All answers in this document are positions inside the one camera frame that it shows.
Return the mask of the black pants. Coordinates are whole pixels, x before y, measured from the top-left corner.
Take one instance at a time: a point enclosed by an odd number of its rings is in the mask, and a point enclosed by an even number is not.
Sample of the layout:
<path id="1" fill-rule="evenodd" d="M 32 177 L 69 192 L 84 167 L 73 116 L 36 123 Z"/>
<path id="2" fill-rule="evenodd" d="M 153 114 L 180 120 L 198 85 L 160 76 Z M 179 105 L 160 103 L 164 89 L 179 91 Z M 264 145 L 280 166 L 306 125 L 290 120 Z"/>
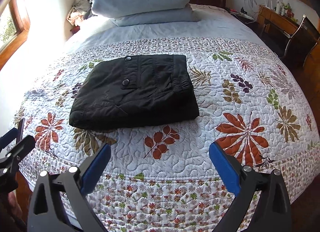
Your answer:
<path id="1" fill-rule="evenodd" d="M 179 123 L 199 115 L 184 55 L 128 55 L 92 69 L 74 99 L 69 124 L 107 131 Z"/>

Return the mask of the crumpled beige blanket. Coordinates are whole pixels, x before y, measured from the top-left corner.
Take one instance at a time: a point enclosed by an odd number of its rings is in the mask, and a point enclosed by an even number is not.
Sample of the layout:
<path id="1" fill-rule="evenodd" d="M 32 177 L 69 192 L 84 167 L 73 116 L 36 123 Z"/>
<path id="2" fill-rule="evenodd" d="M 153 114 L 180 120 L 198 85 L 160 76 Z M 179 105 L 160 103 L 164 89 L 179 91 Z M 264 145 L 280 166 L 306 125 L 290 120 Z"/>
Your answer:
<path id="1" fill-rule="evenodd" d="M 70 11 L 67 14 L 67 21 L 74 27 L 87 19 L 90 14 L 90 0 L 74 0 Z"/>

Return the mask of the dark nightstand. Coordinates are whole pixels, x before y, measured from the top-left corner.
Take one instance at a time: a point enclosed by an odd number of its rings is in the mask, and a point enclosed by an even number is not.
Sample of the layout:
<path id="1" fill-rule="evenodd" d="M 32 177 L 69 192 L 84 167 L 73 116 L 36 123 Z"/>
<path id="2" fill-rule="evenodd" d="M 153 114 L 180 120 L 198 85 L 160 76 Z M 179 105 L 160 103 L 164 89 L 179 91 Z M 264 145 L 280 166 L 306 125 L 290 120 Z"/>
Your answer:
<path id="1" fill-rule="evenodd" d="M 236 10 L 225 8 L 225 10 L 231 14 L 233 17 L 238 19 L 241 23 L 243 23 L 245 26 L 249 27 L 253 31 L 257 31 L 258 29 L 258 23 L 257 21 L 250 15 L 244 14 L 242 12 L 237 12 Z"/>

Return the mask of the wooden desk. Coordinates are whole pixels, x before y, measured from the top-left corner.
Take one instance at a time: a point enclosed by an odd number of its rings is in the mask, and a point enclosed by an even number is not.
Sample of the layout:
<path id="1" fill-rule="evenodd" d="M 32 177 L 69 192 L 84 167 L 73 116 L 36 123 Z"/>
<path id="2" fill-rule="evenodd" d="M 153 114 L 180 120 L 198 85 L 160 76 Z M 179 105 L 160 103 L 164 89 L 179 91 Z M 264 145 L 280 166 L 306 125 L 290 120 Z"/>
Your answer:
<path id="1" fill-rule="evenodd" d="M 297 24 L 291 19 L 277 14 L 272 9 L 259 5 L 257 16 L 259 37 L 262 38 L 263 34 L 269 34 L 271 32 L 270 28 L 274 27 L 289 40 L 307 20 L 306 15 L 303 15 L 301 23 Z"/>

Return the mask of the light blue bed sheet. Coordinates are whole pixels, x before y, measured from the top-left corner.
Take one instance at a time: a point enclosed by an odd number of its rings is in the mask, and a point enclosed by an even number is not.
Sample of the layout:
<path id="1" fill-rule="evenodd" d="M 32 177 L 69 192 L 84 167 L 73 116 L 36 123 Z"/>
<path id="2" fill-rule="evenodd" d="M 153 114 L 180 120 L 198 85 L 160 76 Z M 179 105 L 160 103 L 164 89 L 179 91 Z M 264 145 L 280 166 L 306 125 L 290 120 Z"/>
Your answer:
<path id="1" fill-rule="evenodd" d="M 215 37 L 266 44 L 249 27 L 226 10 L 208 5 L 191 5 L 198 22 L 170 22 L 118 27 L 109 19 L 93 16 L 83 21 L 80 30 L 66 43 L 65 51 L 73 53 L 107 43 L 163 37 Z"/>

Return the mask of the lower blue-grey pillow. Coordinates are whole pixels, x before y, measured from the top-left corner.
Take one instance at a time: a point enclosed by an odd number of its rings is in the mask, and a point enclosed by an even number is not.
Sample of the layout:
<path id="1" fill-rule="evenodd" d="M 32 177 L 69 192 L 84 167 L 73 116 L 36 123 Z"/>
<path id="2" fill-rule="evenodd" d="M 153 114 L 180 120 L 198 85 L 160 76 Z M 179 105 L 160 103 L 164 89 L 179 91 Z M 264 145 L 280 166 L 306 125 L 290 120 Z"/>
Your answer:
<path id="1" fill-rule="evenodd" d="M 158 24 L 171 22 L 197 22 L 198 19 L 191 6 L 187 4 L 182 9 L 161 10 L 111 18 L 110 21 L 118 27 Z"/>

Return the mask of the side window frame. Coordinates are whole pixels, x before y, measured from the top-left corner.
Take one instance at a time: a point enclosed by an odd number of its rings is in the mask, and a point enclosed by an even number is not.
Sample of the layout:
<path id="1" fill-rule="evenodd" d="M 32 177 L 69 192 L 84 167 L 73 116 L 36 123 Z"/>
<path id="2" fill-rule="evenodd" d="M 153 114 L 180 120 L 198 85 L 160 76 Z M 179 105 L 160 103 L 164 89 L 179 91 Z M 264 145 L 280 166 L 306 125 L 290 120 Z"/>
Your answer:
<path id="1" fill-rule="evenodd" d="M 10 0 L 1 13 L 1 69 L 27 40 L 30 18 L 24 0 Z"/>

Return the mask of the metal frame chair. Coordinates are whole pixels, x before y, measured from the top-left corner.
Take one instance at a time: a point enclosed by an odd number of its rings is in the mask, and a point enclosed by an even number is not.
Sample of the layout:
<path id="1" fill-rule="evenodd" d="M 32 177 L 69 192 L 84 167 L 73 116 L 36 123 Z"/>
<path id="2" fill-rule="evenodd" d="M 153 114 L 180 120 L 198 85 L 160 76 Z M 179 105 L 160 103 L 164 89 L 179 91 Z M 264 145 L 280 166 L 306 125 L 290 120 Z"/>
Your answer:
<path id="1" fill-rule="evenodd" d="M 290 69 L 302 68 L 319 41 L 319 32 L 306 15 L 292 34 L 266 19 L 260 36 Z"/>

